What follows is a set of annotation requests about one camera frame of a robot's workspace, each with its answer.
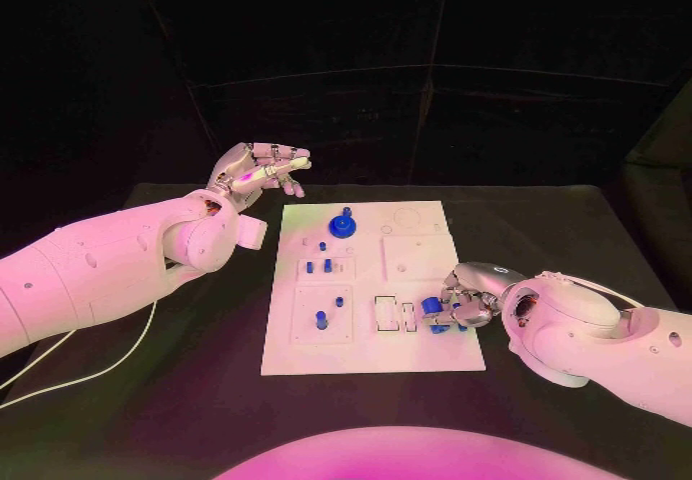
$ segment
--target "robotic hand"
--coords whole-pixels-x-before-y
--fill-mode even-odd
[[[204,273],[234,245],[259,249],[266,224],[239,213],[262,188],[304,196],[288,173],[309,152],[237,144],[183,198],[76,222],[0,260],[0,357],[57,333],[128,315]]]
[[[619,311],[602,294],[634,308]],[[478,327],[501,312],[508,349],[543,378],[572,388],[591,379],[692,426],[692,315],[644,307],[583,279],[552,272],[526,279],[487,263],[456,265],[439,297],[428,325]]]

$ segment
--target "white board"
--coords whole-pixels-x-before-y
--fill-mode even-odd
[[[343,207],[356,233],[338,239],[328,221]],[[286,205],[262,375],[484,370],[475,330],[432,334],[420,325],[420,301],[439,295],[456,263],[439,202]]]

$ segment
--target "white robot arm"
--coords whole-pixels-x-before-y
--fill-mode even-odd
[[[618,311],[602,293],[634,308]],[[692,315],[644,307],[583,279],[552,272],[526,279],[487,263],[456,265],[441,303],[428,325],[477,327],[501,312],[508,349],[543,378],[572,388],[593,380],[692,426]]]
[[[262,188],[304,195],[288,172],[309,152],[237,144],[183,198],[76,222],[0,260],[0,357],[44,337],[128,315],[204,273],[234,245],[259,249],[266,224],[240,212]]]

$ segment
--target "dark table surface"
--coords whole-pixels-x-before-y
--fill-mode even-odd
[[[193,188],[138,185],[126,206]],[[527,275],[560,271],[673,308],[598,189],[307,186],[305,192],[304,199],[262,195],[246,212],[269,224],[262,250],[237,248],[219,272],[161,299],[122,365],[0,410],[0,478],[209,478],[291,440],[374,425],[481,432],[629,478],[692,478],[692,429],[592,382],[572,390],[543,380],[508,352],[498,320],[478,330],[484,372],[259,376],[286,202],[441,200],[461,261]],[[8,398],[108,366],[147,316],[148,308],[80,330]]]

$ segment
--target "white cable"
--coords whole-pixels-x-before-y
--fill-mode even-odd
[[[23,400],[25,400],[27,398],[31,398],[34,397],[36,395],[40,395],[41,393],[47,393],[53,390],[57,390],[59,388],[63,388],[63,387],[69,387],[70,385],[74,385],[77,383],[82,383],[85,382],[86,380],[90,380],[96,377],[99,377],[100,375],[103,375],[103,373],[108,373],[126,359],[126,357],[129,356],[129,354],[134,352],[134,349],[136,348],[136,346],[139,345],[141,343],[141,339],[144,338],[144,335],[147,334],[147,330],[148,330],[148,327],[151,325],[151,319],[154,318],[154,311],[155,311],[155,301],[154,301],[154,304],[151,305],[151,313],[148,315],[148,320],[147,320],[147,324],[144,325],[144,330],[141,331],[141,334],[139,334],[139,338],[136,339],[136,341],[134,342],[134,345],[129,347],[129,350],[126,351],[125,355],[122,356],[122,358],[105,369],[105,370],[100,370],[99,372],[93,373],[92,375],[86,376],[86,377],[82,377],[82,378],[77,378],[76,380],[72,380],[69,382],[64,382],[64,383],[60,383],[57,385],[53,385],[51,387],[47,387],[44,388],[43,390],[37,390],[36,392],[31,392],[28,393],[27,395],[24,395],[23,397],[18,397],[15,398],[14,400],[10,400],[7,403],[2,403],[0,405],[0,409],[2,409],[4,407],[8,407],[10,405],[12,405],[14,403],[18,403],[21,402]],[[73,333],[69,332],[67,335],[64,335],[63,337],[63,340],[66,339],[66,337]]]
[[[642,307],[644,305],[638,303],[635,300],[632,300],[629,297],[624,296],[622,294],[617,293],[614,290],[609,288],[604,287],[602,285],[598,285],[593,282],[589,282],[588,280],[583,280],[582,278],[570,277],[569,275],[562,275],[563,278],[570,280],[575,283],[580,283],[586,287],[591,287],[592,289],[608,293],[609,295],[614,295],[617,298],[622,299],[627,303],[629,303],[634,307]]]
[[[18,373],[0,385],[0,390],[28,371],[30,368],[46,358],[47,354],[63,344],[64,340],[72,336],[76,330],[72,330],[54,342],[54,345],[40,354],[38,358],[18,371]]]

